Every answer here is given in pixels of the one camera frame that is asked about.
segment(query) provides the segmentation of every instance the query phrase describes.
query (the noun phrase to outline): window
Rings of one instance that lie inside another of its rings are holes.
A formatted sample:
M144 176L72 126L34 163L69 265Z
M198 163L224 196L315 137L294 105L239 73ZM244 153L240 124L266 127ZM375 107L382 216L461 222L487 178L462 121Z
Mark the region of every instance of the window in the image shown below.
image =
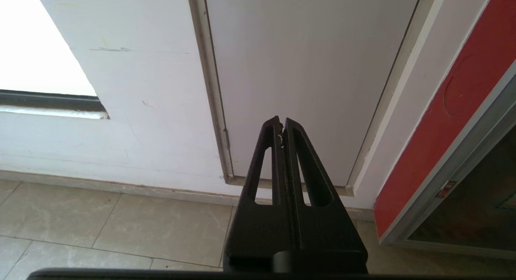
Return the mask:
M97 101L105 111L40 0L0 0L0 27L0 105L20 107L20 96L27 95L37 102L31 107L48 109L57 101L65 109L83 111L83 103L74 107L74 101L86 99L88 109L95 109L91 103Z

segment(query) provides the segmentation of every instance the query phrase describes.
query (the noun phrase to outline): tiled floor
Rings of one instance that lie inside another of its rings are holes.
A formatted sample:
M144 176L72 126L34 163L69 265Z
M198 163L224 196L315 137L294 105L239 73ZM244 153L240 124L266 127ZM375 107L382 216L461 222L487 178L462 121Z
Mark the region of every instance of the tiled floor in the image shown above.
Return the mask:
M230 206L0 180L0 280L43 267L221 271ZM516 276L500 259L380 247L356 221L374 274Z

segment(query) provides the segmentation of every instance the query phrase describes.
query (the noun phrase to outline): tile grout line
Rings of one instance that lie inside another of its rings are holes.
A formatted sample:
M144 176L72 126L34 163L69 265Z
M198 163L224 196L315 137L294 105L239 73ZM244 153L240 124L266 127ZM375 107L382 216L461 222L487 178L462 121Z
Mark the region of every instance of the tile grout line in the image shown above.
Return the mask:
M96 236L96 238L95 238L95 240L94 240L94 243L92 244L92 248L94 247L94 245L95 245L96 241L98 240L98 237L99 237L99 236L100 236L100 234L102 233L102 230L104 230L104 227L106 226L107 221L109 221L109 218L111 217L111 214L113 213L114 208L116 208L116 206L117 206L117 204L118 204L118 201L120 201L120 198L121 198L121 197L122 197L122 193L119 193L119 196L118 196L117 202L116 202L116 203L114 203L113 208L111 209L111 211L109 212L109 215L108 215L108 216L107 216L107 218L106 218L106 221L104 222L104 224L102 225L102 228L101 228L101 229L100 229L100 231L98 232L98 234L97 234L97 236Z
M209 203L209 202L205 202L205 201L194 201L194 200L185 200L185 199L172 199L172 198L169 198L169 197L159 197L159 196L153 196L153 195L147 195L147 194L134 194L134 193L127 193L127 192L122 192L122 189L120 188L120 186L116 186L116 190L104 190L104 189L94 189L94 188L86 188L86 187L79 187L79 186L66 186L66 185L61 185L61 184L49 184L49 183L41 183L41 182L31 182L31 181L22 181L20 180L20 183L31 183L31 184L40 184L40 185L45 185L45 186L59 186L59 187L62 187L62 188L77 188L77 189L84 189L84 190L94 190L94 191L99 191L99 192L109 192L109 193L118 193L118 194L125 194L125 195L134 195L134 196L145 196L145 197L154 197L156 199L170 199L172 201L186 201L186 202L189 202L189 203L205 203L207 205L216 205L216 206L225 206L225 207L229 207L229 206L234 206L232 203L230 205L225 205L223 203ZM113 183L112 181L102 181L103 183ZM137 184L129 184L129 183L120 183L120 184L123 184L125 186L129 186L130 188L136 186L138 187L139 185ZM144 188L159 188L157 186L144 186ZM179 193L185 193L185 194L190 194L190 192L188 191L192 191L192 190L175 190L173 188L164 188L165 190L167 191L171 191L173 193L176 193L176 192L179 192ZM224 197L224 198L227 198L227 199L239 199L240 196L236 196L236 197L232 197L232 195L224 195L224 194L214 194L214 195L208 195L208 197L214 197L214 198L221 198L221 197Z
M224 256L224 249L225 249L225 242L227 241L227 234L229 234L229 224L231 223L231 216L233 215L233 209L235 207L234 206L231 206L231 212L229 214L229 221L227 221L227 228L226 228L226 234L225 234L225 237L224 237L224 244L223 244L223 250L221 252L221 258L219 258L219 267L221 267L221 261L223 260L223 256Z
M5 275L4 280L7 279L7 276L9 276L9 274L11 274L11 271L16 267L16 264L18 264L18 262L27 255L27 253L28 253L27 250L29 249L29 247L32 245L33 242L34 241L31 240L31 242L27 245L27 247L24 249L23 253L21 254L20 258L18 258L18 260L16 260L15 264L11 267L11 269L9 269L9 272Z
M20 180L20 183L18 183L18 185L15 187L15 189L12 190L11 193L9 193L9 195L0 203L0 207L4 204L4 202L7 201L7 199L16 191L16 189L18 189L18 186L22 185L23 181Z
M82 247L82 246L63 244L63 243L53 243L53 242L48 242L48 241L33 240L33 239L27 239L27 238L19 238L17 236L3 236L3 237L11 238L11 239L28 240L28 241L32 241L32 242L40 242L40 243L48 243L48 244L54 244L54 245L69 246L69 247L75 247L75 248L81 248L81 249L92 249L92 250L96 250L96 251L110 252L110 253L116 253L116 254L124 254L124 255L143 257L143 258L149 258L149 259L159 259L159 260L178 262L178 263L184 263L184 264L199 265L199 266L204 266L204 267L220 268L218 266L210 266L210 265L199 264L199 263L191 263L191 262L185 262L185 261L179 261L179 260L171 260L171 259L165 259L165 258L159 258L159 257L153 257L153 256L145 256L145 255L129 254L129 253L125 253L125 252L110 251L108 249L98 249L98 248Z

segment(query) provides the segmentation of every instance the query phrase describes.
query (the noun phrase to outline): door hinge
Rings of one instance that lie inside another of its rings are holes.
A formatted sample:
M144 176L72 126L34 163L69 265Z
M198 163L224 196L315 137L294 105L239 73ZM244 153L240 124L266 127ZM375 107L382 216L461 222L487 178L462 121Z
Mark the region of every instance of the door hinge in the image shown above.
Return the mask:
M226 148L226 150L229 150L229 135L227 134L227 129L224 129L223 133L224 133L223 140L224 140L225 148Z

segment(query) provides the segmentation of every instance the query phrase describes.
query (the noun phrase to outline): scuff mark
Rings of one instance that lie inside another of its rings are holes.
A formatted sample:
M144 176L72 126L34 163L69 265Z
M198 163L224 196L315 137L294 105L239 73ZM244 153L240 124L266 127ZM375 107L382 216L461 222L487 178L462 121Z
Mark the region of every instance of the scuff mark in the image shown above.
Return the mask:
M25 257L27 257L27 255L29 254L29 247L30 247L30 246L31 246L31 245L28 245L28 246L25 248L25 251L23 251L22 256L20 256L20 258L18 259L18 262L19 262L19 261L23 261L23 260L24 260L24 258L25 258Z
M221 229L222 231L226 232L226 230L225 230L225 229L223 229L223 228L221 227L221 223L219 222L219 220L217 219L217 217L213 214L213 212L212 212L212 208L211 208L210 206L208 206L208 212L212 215L213 219L214 219L214 220L215 220L215 222L217 223L217 227L218 227L219 229Z
M109 41L107 41L106 37L102 36L100 37L100 39L102 39L102 43L104 43L104 46L107 48L107 49L111 49L109 47Z
M449 111L448 111L448 108L446 107L446 97L448 95L448 87L450 86L450 84L452 83L452 80L453 80L453 76L450 78L450 80L448 81L448 84L446 84L446 88L444 89L444 94L443 94L443 108L444 108L444 112L451 118L453 117Z
M155 50L155 51L146 51L147 53L155 53L155 54L190 54L190 52L179 52L179 51L171 51L171 50Z
M98 47L98 48L89 48L90 51L109 51L109 52L132 52L131 49L120 47L118 49L110 49L110 48L104 48L104 47Z
M77 4L72 4L71 2L57 2L53 6L54 8L65 8L65 7L71 7L71 8L79 8Z
M134 130L133 130L133 126L129 125L129 127L131 128L131 132L133 133L134 137L136 138L136 140L138 141L138 143L141 145L140 139L138 138L138 136L136 135L136 133L135 133L135 132L134 132Z
M152 105L150 105L150 104L146 103L146 102L145 102L145 100L142 100L141 102L142 102L144 105L148 106L148 107L154 108Z

